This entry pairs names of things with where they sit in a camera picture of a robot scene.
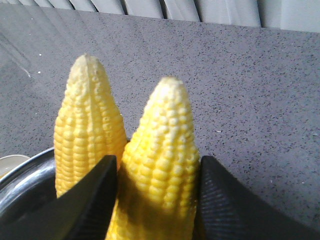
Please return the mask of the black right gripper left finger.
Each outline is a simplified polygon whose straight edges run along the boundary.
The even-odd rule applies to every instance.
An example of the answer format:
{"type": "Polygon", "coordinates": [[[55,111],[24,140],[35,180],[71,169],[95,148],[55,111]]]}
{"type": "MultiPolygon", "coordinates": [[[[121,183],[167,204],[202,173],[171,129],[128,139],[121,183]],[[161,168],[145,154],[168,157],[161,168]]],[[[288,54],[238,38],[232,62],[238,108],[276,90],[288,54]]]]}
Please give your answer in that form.
{"type": "Polygon", "coordinates": [[[106,155],[58,198],[24,193],[0,221],[2,240],[103,240],[117,195],[117,160],[106,155]]]}

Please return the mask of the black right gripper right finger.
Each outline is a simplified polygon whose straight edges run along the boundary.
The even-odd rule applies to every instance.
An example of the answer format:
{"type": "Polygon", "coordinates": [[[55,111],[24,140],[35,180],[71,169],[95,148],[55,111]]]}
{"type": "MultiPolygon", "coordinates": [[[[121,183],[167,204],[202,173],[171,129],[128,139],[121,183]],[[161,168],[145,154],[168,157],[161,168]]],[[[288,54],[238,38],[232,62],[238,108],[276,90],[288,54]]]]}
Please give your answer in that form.
{"type": "Polygon", "coordinates": [[[200,240],[318,240],[320,233],[245,188],[213,156],[200,161],[200,240]]]}

